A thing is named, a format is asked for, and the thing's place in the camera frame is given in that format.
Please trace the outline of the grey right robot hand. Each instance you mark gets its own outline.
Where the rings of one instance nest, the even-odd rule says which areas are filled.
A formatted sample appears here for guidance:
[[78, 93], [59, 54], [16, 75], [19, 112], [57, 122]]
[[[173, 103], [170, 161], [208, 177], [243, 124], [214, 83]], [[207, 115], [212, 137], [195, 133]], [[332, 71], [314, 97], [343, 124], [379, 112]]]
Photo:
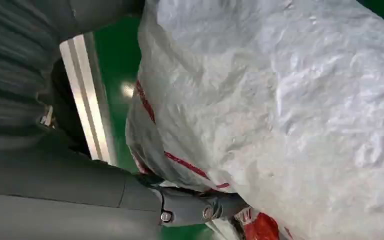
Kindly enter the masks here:
[[231, 218], [235, 193], [199, 195], [72, 150], [40, 123], [62, 42], [142, 0], [0, 0], [0, 240], [156, 240], [162, 225]]

